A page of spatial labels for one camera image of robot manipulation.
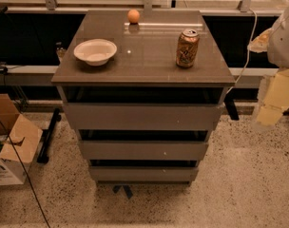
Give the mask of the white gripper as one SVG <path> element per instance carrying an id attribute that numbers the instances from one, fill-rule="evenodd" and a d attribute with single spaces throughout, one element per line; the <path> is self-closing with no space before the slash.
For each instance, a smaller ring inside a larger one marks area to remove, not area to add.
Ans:
<path id="1" fill-rule="evenodd" d="M 273 129 L 282 117 L 281 112 L 289 108 L 289 69 L 279 70 L 270 79 L 262 102 L 264 106 L 274 109 L 263 106 L 255 107 L 252 114 L 252 126 L 256 131 Z"/>

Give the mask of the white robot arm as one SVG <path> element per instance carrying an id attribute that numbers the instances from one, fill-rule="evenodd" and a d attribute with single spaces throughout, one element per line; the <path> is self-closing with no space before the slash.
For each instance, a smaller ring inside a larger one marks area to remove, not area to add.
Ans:
<path id="1" fill-rule="evenodd" d="M 257 130 L 271 129 L 289 109 L 289 6 L 273 26 L 250 42 L 252 52 L 267 53 L 268 61 L 279 70 L 260 81 L 258 105 L 253 113 Z"/>

